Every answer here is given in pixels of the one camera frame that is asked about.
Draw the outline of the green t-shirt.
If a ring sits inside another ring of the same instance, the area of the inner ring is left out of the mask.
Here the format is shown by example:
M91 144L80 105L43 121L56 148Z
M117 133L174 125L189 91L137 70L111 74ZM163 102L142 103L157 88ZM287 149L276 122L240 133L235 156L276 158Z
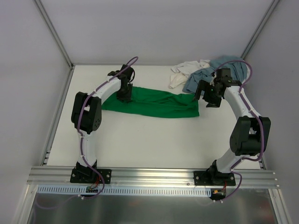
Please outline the green t-shirt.
M199 104L191 94L142 87L133 87L129 102L119 101L114 93L103 103L102 109L166 119L199 117Z

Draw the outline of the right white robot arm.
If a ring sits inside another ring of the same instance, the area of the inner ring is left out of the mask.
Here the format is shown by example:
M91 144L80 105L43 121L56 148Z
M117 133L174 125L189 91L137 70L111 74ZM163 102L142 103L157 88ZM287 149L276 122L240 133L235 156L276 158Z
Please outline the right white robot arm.
M194 98L203 99L209 107L219 107L226 100L236 124L229 138L229 149L199 177L203 182L219 185L234 180L233 170L243 161L259 161L266 150L271 120L261 116L249 102L244 83L234 80L228 68L217 69L211 82L201 80Z

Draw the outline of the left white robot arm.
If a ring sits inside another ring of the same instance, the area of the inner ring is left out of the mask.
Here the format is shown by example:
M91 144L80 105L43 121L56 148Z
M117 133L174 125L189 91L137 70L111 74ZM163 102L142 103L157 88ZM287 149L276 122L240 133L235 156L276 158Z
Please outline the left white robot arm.
M107 80L90 94L78 92L75 96L71 122L79 136L79 159L74 170L86 182L93 182L97 177L97 159L92 138L102 121L102 105L113 94L122 103L130 102L134 78L134 69L124 64L120 70L111 71Z

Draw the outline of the white t-shirt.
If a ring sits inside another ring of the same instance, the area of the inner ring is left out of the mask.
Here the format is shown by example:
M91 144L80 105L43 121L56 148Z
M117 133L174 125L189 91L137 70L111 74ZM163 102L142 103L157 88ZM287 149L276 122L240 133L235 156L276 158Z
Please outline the white t-shirt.
M168 88L174 89L179 85L184 85L192 73L209 67L210 60L189 61L172 66L173 74L170 75Z

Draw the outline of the blue-grey t-shirt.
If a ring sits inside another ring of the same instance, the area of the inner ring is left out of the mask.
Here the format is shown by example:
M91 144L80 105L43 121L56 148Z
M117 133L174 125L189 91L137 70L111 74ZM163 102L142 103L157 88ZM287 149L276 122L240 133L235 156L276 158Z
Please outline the blue-grey t-shirt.
M182 91L184 93L195 94L198 84L201 80L211 82L213 79L212 73L223 63L233 60L242 61L242 59L237 56L220 56L211 60L209 63L210 67L197 70L189 76ZM241 81L242 83L250 74L249 66L241 62L230 62L223 65L221 68L229 68L231 70L231 77L234 80Z

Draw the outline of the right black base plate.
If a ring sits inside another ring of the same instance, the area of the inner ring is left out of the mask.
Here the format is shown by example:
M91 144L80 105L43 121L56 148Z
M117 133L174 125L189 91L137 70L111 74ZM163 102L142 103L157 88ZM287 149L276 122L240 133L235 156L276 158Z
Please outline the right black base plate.
M193 179L195 186L235 186L235 176L233 173L216 172L211 174L208 170L194 171Z

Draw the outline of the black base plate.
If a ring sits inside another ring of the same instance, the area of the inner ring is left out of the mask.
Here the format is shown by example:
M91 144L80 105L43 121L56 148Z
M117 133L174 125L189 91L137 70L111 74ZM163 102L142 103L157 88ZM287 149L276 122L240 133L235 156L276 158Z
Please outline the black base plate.
M233 173L216 172L211 174L208 170L194 171L193 179L195 186L235 186L235 176Z
M102 169L102 168L96 168L98 173L101 174L101 176L104 179L105 184L111 183L111 177L112 177L112 170L111 169ZM95 183L96 181L99 181L99 183L103 183L102 179L99 177L97 173L92 171L89 167L79 166L75 167L72 170L70 182L71 183Z

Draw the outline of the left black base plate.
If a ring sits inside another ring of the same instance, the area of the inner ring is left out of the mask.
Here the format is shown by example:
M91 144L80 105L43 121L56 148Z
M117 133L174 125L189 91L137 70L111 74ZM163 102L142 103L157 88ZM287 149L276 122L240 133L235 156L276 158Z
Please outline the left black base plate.
M101 176L104 179L105 184L111 183L111 177L112 177L112 170L111 169L102 169L102 168L96 168L98 173L101 174ZM89 167L79 166L75 167L72 170L70 182L71 183L95 183L96 181L99 181L99 183L103 183L102 179L99 177L97 173L92 171Z

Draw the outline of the right aluminium frame post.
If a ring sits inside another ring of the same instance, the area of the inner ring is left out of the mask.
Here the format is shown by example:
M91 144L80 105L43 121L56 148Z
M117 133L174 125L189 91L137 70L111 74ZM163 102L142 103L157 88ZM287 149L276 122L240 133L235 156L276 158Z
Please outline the right aluminium frame post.
M272 17L273 13L275 12L276 8L278 7L281 0L272 0L270 5L268 6L267 10L265 11L264 15L262 16L258 26L256 27L255 31L253 32L249 42L247 43L244 51L241 54L241 58L245 59L247 55L250 53L251 49L253 48L255 42L259 38L261 32L267 25L269 19Z

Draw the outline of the aluminium frame post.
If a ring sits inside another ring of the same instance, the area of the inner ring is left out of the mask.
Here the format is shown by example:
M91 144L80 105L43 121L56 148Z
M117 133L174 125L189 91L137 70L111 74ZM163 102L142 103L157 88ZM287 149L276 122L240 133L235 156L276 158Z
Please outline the aluminium frame post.
M47 10L45 8L45 6L43 5L41 0L33 0L33 3L35 4L38 12L40 13L41 18L43 19L43 21L46 24L47 29L50 32L50 35L52 36L54 42L56 43L58 50L60 51L63 59L65 60L66 64L68 65L69 68L73 68L73 63L47 13Z
M247 43L244 51L241 54L241 58L245 59L247 55L250 53L251 49L253 48L255 42L259 38L261 32L267 25L269 19L272 17L273 13L275 12L276 8L278 7L281 0L272 0L270 5L268 6L267 10L265 11L264 15L262 16L258 26L256 27L255 31L253 32L249 42Z

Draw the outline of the aluminium mounting rail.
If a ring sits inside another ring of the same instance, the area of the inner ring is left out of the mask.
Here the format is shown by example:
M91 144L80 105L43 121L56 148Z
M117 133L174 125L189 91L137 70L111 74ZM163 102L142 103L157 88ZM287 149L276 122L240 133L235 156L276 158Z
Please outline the aluminium mounting rail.
M31 168L27 184L69 184L73 167L35 166ZM168 168L111 168L111 185L140 187L194 186L199 176L193 169ZM280 183L271 170L241 169L241 187L250 189L278 189Z

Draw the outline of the left aluminium frame post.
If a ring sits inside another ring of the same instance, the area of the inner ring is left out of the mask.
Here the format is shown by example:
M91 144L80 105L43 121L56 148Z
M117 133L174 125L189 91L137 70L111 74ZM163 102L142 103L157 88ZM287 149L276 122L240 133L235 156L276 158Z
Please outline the left aluminium frame post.
M60 51L63 59L65 60L66 64L68 65L69 68L73 68L73 63L47 13L47 10L45 8L45 6L43 5L41 0L33 0L33 3L35 4L38 12L40 13L41 18L43 19L43 21L46 24L47 29L50 32L50 35L52 36L54 42L56 43L58 50Z

